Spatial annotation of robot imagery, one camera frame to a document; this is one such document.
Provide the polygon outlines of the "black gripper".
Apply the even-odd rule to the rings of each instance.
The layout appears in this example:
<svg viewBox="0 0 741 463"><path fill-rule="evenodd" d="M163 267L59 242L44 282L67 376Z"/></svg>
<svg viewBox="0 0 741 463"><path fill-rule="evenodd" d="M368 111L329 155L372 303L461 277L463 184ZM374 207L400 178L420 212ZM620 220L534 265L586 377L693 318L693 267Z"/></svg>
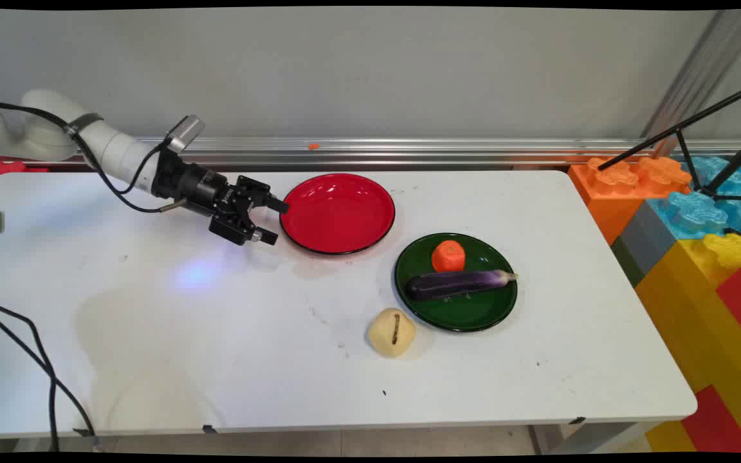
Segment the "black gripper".
<svg viewBox="0 0 741 463"><path fill-rule="evenodd" d="M251 209L267 207L285 214L290 208L271 193L270 185L246 176L231 183L226 176L196 163L186 163L171 152L159 156L152 193L173 199L177 208L208 217L210 232L238 246L249 241L273 246L279 237L259 228L250 219Z"/></svg>

